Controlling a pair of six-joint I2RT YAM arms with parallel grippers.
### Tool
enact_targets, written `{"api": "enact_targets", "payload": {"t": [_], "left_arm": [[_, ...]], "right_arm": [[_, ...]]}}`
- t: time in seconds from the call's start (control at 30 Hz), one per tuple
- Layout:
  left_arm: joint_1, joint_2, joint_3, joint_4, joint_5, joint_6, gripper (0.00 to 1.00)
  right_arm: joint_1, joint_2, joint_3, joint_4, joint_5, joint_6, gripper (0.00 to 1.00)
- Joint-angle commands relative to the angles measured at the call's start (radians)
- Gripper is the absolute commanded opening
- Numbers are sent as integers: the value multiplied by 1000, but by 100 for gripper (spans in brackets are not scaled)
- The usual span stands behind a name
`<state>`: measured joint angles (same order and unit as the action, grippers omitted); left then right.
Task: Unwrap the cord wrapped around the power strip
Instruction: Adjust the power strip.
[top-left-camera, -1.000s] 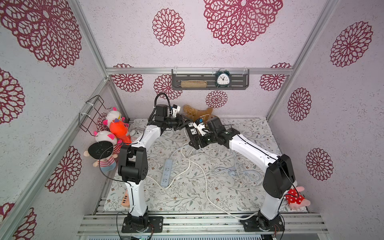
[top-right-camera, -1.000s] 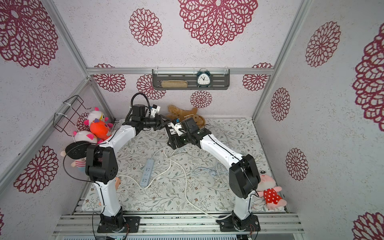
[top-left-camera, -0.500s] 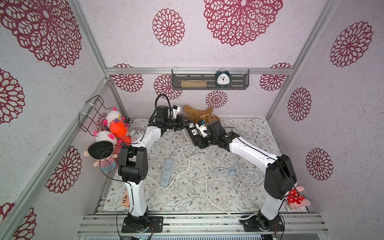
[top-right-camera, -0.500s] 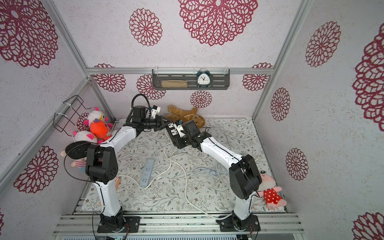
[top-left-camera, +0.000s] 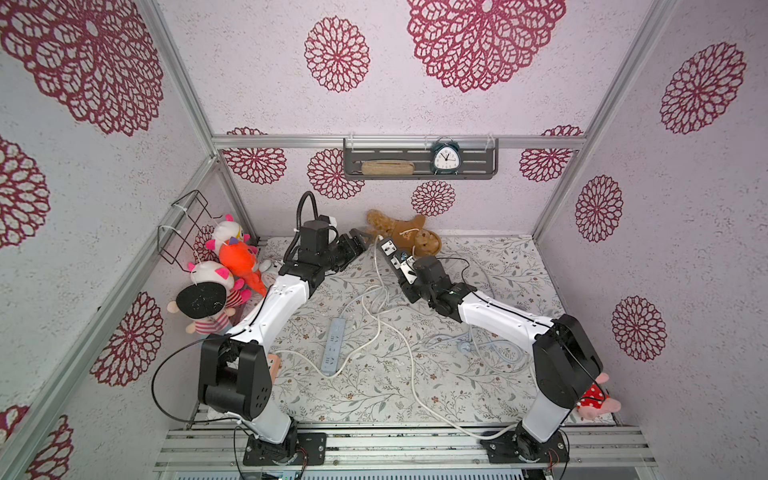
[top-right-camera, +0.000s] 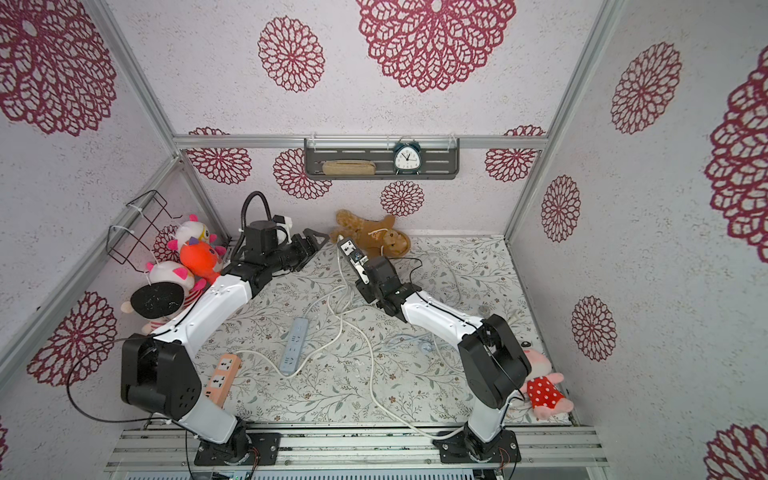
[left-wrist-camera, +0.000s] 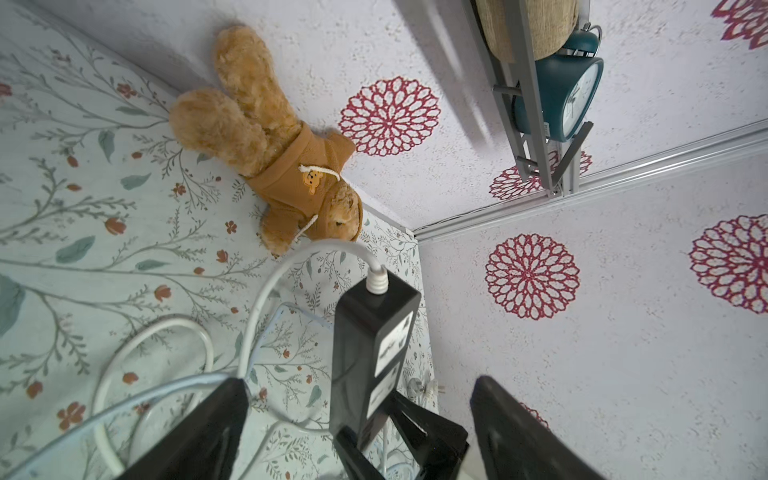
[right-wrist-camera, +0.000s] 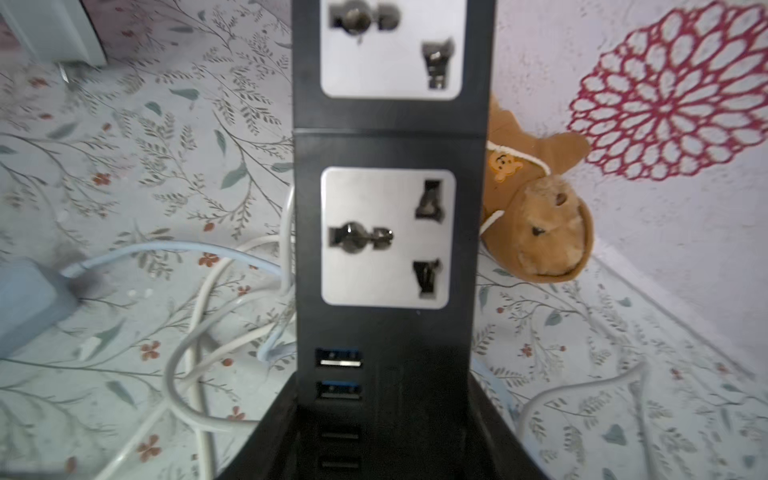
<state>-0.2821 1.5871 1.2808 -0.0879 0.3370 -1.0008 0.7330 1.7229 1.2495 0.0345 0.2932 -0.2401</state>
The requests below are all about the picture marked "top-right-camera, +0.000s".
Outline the pink power strip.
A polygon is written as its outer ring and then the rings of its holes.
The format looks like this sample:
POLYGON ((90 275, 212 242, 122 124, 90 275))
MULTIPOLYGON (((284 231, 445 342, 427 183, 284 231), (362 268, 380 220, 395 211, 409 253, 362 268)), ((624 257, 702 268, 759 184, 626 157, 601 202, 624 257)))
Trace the pink power strip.
POLYGON ((223 408, 240 367, 241 359, 237 355, 222 355, 204 389, 204 395, 223 408))

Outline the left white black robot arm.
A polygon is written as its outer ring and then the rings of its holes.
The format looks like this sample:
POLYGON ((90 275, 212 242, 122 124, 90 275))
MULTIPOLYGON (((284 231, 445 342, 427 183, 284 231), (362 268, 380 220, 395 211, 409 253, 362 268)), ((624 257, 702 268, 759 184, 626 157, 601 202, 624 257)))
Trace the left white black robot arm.
POLYGON ((202 296, 158 332, 135 334, 122 346, 120 395, 124 403, 160 414, 210 444, 238 437, 236 416, 204 392, 193 359, 237 309, 278 273, 301 271, 329 242, 312 229, 293 233, 287 217, 268 213, 240 225, 229 263, 202 296))

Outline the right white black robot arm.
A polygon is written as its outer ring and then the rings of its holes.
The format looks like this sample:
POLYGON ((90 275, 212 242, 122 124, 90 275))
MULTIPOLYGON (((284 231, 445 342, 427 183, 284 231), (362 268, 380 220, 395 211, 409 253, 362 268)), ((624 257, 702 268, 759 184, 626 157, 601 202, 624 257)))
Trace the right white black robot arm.
POLYGON ((459 354, 475 400, 464 427, 466 439, 488 445, 501 435, 508 404, 532 372, 530 361, 507 321, 472 316, 438 301, 420 286, 403 282, 385 257, 363 256, 350 265, 368 303, 407 324, 421 327, 459 354))

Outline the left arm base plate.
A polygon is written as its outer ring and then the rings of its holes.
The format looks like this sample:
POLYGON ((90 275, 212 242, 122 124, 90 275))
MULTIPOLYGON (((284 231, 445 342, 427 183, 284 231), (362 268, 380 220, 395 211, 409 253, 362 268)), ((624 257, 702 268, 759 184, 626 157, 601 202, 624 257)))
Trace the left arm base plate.
POLYGON ((279 433, 236 431, 233 437, 215 444, 205 440, 192 464, 194 466, 272 466, 276 463, 282 435, 279 433))

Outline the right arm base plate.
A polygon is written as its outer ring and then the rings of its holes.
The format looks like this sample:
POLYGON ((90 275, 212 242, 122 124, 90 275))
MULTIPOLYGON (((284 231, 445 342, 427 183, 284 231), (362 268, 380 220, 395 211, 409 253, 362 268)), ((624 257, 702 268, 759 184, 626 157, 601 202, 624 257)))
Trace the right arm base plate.
POLYGON ((516 435, 507 429, 502 429, 489 442, 482 442, 477 435, 464 429, 451 438, 433 440, 432 445, 438 449, 443 464, 507 464, 522 459, 516 435))

